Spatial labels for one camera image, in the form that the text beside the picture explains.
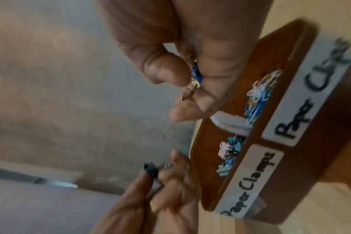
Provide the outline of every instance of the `pile of paper clips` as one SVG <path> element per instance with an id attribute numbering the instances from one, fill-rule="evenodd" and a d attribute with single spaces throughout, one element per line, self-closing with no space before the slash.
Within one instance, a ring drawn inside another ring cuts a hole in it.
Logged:
<path id="1" fill-rule="evenodd" d="M 248 102 L 245 106 L 246 123 L 253 125 L 262 112 L 265 103 L 268 101 L 277 78 L 282 73 L 279 65 L 270 69 L 270 71 L 260 80 L 253 84 L 253 89 L 247 93 Z"/>
<path id="2" fill-rule="evenodd" d="M 245 137 L 234 136 L 228 138 L 228 143 L 222 142 L 220 144 L 218 156 L 224 160 L 224 163 L 220 165 L 217 170 L 219 176 L 226 176 L 231 170 L 233 164 L 236 161 L 236 158 L 240 154 L 242 144 L 244 143 L 244 141 Z"/>

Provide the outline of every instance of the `blue paper clip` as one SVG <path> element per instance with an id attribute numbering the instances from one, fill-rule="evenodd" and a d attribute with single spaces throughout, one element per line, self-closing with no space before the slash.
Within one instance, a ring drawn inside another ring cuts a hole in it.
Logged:
<path id="1" fill-rule="evenodd" d="M 190 99 L 196 90 L 201 87 L 201 83 L 203 82 L 204 76 L 200 73 L 199 68 L 197 67 L 197 60 L 192 59 L 191 56 L 188 56 L 189 61 L 192 64 L 192 69 L 191 69 L 191 83 L 193 84 L 192 90 L 186 95 L 181 97 L 181 102 L 184 100 Z"/>

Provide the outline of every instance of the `paper clamps label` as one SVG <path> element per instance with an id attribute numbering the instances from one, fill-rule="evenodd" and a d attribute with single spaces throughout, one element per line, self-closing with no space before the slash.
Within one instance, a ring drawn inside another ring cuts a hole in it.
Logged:
<path id="1" fill-rule="evenodd" d="M 283 156 L 282 151 L 251 145 L 214 212 L 243 218 Z"/>
<path id="2" fill-rule="evenodd" d="M 295 146 L 351 65 L 351 43 L 319 33 L 262 138 Z"/>

